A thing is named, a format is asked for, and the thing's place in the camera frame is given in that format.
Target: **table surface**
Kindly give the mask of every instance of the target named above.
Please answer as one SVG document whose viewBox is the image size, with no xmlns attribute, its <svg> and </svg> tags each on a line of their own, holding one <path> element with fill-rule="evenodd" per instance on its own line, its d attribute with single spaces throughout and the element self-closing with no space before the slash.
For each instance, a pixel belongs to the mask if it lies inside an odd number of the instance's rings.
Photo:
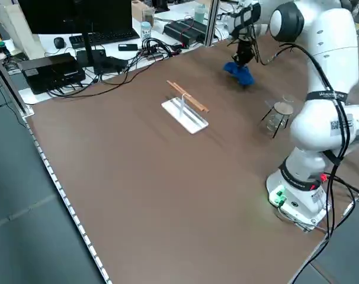
<svg viewBox="0 0 359 284">
<path fill-rule="evenodd" d="M 194 16 L 194 8 L 198 5 L 199 5 L 199 3 L 197 3 L 196 1 L 186 2 L 186 3 L 178 4 L 178 5 L 171 5 L 170 11 L 158 13 L 155 15 L 155 17 L 160 18 L 160 19 L 165 19 L 165 20 L 174 20 L 174 21 L 175 20 L 183 20 L 186 16 L 193 17 Z M 220 13 L 224 12 L 224 11 L 222 11 L 222 9 L 225 11 L 233 11 L 233 5 L 227 4 L 227 3 L 221 3 L 220 4 Z M 175 39 L 173 39 L 163 33 L 165 24 L 167 24 L 167 22 L 155 20 L 155 24 L 152 29 L 152 37 L 158 38 L 159 40 L 162 40 L 168 44 L 177 44 L 178 42 Z M 132 26 L 136 30 L 136 32 L 140 35 L 140 32 L 141 32 L 140 22 L 138 22 L 136 19 L 132 18 Z M 220 35 L 221 35 L 222 39 L 228 38 L 229 33 L 224 28 L 222 21 L 217 21 L 216 27 L 217 27 L 216 35 L 218 37 L 220 37 Z M 51 54 L 56 55 L 56 54 L 61 54 L 63 52 L 68 52 L 72 56 L 76 57 L 76 52 L 78 50 L 84 50 L 84 49 L 76 49 L 76 50 L 72 49 L 70 41 L 69 41 L 70 36 L 71 36 L 71 34 L 48 34 L 48 35 L 40 34 L 39 35 L 40 41 L 41 41 L 43 48 L 46 51 L 46 56 L 49 56 Z M 62 49 L 62 51 L 59 51 L 58 49 L 56 49 L 55 45 L 53 44 L 53 40 L 56 37 L 62 37 L 65 40 L 66 47 L 64 49 Z M 7 40 L 5 42 L 10 51 L 15 49 L 15 47 L 12 43 L 12 40 Z M 108 56 L 113 56 L 113 57 L 116 57 L 119 59 L 133 58 L 136 55 L 136 51 L 119 51 L 118 50 L 118 45 L 122 44 L 122 43 L 134 43 L 134 44 L 137 44 L 139 47 L 141 47 L 142 41 L 141 41 L 141 38 L 138 38 L 135 40 L 121 41 L 118 43 L 103 44 L 102 45 L 103 47 L 97 46 L 97 48 L 98 49 L 105 48 L 106 54 Z M 188 50 L 184 50 L 184 52 L 189 52 L 189 51 L 194 50 L 200 46 L 201 46 L 201 44 L 193 45 Z M 152 63 L 153 63 L 153 61 L 148 61 L 146 59 L 143 59 L 137 64 L 137 68 L 144 67 L 144 66 L 147 66 Z M 92 71 L 94 71 L 93 68 L 88 67 L 87 69 L 88 70 L 85 71 L 86 75 L 87 75 L 86 79 L 83 80 L 82 83 L 90 83 L 92 81 L 91 78 L 95 77 L 95 75 L 92 73 Z M 113 76 L 117 76 L 117 74 L 114 73 L 114 74 L 106 75 L 104 77 L 111 78 Z M 71 88 L 63 88 L 63 91 L 70 92 L 70 91 L 72 91 L 72 89 Z M 21 90 L 20 95 L 21 95 L 23 101 L 27 104 L 36 104 L 38 102 L 45 101 L 52 97 L 52 95 L 50 95 L 48 93 L 41 93 L 39 95 L 35 95 L 32 93 L 30 88 Z"/>
<path fill-rule="evenodd" d="M 263 57 L 278 46 L 259 43 Z M 252 63 L 257 82 L 243 88 L 222 70 L 234 51 L 202 47 L 105 95 L 39 103 L 27 119 L 114 283 L 286 283 L 322 239 L 268 203 L 266 177 L 293 146 L 288 129 L 271 140 L 258 126 L 265 100 L 287 95 L 300 110 L 305 59 Z M 189 134 L 161 107 L 178 95 L 166 80 L 210 109 L 205 130 Z M 359 150 L 339 175 L 359 187 Z M 343 211 L 347 193 L 335 199 Z"/>
</svg>

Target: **computer monitor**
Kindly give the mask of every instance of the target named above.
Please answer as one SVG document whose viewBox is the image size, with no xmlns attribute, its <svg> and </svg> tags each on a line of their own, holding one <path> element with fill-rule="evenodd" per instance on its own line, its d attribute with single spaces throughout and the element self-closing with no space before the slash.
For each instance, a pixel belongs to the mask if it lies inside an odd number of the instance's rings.
<svg viewBox="0 0 359 284">
<path fill-rule="evenodd" d="M 19 4 L 33 34 L 83 33 L 77 23 L 78 7 L 88 33 L 132 28 L 130 0 L 19 0 Z"/>
</svg>

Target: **blue object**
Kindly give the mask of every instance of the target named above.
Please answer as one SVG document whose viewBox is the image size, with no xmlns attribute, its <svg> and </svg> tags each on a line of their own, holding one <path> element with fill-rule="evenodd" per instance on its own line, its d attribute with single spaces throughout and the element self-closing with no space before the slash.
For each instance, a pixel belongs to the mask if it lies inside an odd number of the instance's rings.
<svg viewBox="0 0 359 284">
<path fill-rule="evenodd" d="M 253 79 L 247 66 L 239 67 L 235 62 L 228 62 L 225 64 L 223 70 L 232 74 L 243 86 L 249 86 L 255 83 L 255 79 Z"/>
</svg>

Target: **wooden stick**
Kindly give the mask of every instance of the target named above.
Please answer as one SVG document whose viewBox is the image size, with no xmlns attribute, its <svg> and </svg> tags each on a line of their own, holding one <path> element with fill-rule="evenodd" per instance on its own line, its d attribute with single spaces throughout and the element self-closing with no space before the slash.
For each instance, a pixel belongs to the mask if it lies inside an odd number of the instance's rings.
<svg viewBox="0 0 359 284">
<path fill-rule="evenodd" d="M 192 95 L 186 92 L 182 87 L 177 85 L 176 83 L 172 83 L 170 81 L 166 81 L 169 85 L 171 85 L 175 90 L 177 90 L 181 95 L 184 96 L 185 99 L 189 100 L 193 105 L 195 105 L 200 111 L 209 112 L 210 110 L 206 108 L 203 104 L 201 104 L 198 100 L 196 100 Z"/>
</svg>

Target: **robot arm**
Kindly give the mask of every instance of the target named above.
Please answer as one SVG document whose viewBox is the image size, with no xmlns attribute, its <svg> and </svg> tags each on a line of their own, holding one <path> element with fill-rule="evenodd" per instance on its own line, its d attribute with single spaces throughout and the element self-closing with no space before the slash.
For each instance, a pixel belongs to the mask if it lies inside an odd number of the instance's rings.
<svg viewBox="0 0 359 284">
<path fill-rule="evenodd" d="M 342 147 L 341 129 L 345 126 L 339 123 L 337 100 L 341 101 L 350 126 L 350 149 L 346 153 L 359 145 L 359 105 L 345 106 L 350 90 L 358 82 L 357 35 L 350 11 L 342 9 L 349 4 L 346 0 L 277 1 L 276 8 L 273 2 L 262 0 L 260 5 L 245 1 L 248 6 L 228 19 L 229 30 L 239 40 L 234 56 L 238 65 L 244 66 L 253 58 L 249 54 L 255 41 L 252 34 L 264 34 L 259 29 L 266 31 L 266 24 L 277 41 L 303 46 L 319 63 L 333 88 L 327 88 L 309 59 L 306 102 L 291 124 L 296 148 L 267 179 L 270 202 L 278 206 L 278 196 L 285 188 L 287 199 L 281 212 L 312 230 L 326 215 L 326 193 L 318 177 L 331 164 L 327 152 L 337 156 Z"/>
<path fill-rule="evenodd" d="M 273 38 L 282 42 L 297 42 L 319 62 L 338 95 L 348 96 L 358 82 L 357 35 L 348 0 L 295 2 L 246 0 L 243 8 L 228 19 L 231 36 L 239 40 L 235 62 L 244 66 L 253 58 L 252 34 L 265 34 L 267 27 Z M 294 119 L 291 136 L 301 149 L 326 151 L 341 146 L 336 126 L 338 114 L 326 91 L 323 80 L 308 60 L 309 89 L 304 108 Z M 359 106 L 345 107 L 352 121 L 351 142 L 356 139 L 359 122 L 355 117 Z"/>
<path fill-rule="evenodd" d="M 226 18 L 227 29 L 232 40 L 238 40 L 238 50 L 233 59 L 239 66 L 244 66 L 254 58 L 252 46 L 257 37 L 266 34 L 269 24 L 271 33 L 278 41 L 293 42 L 302 32 L 307 30 L 314 17 L 322 11 L 332 8 L 348 8 L 352 5 L 350 0 L 296 1 L 289 0 L 245 0 L 242 7 Z"/>
</svg>

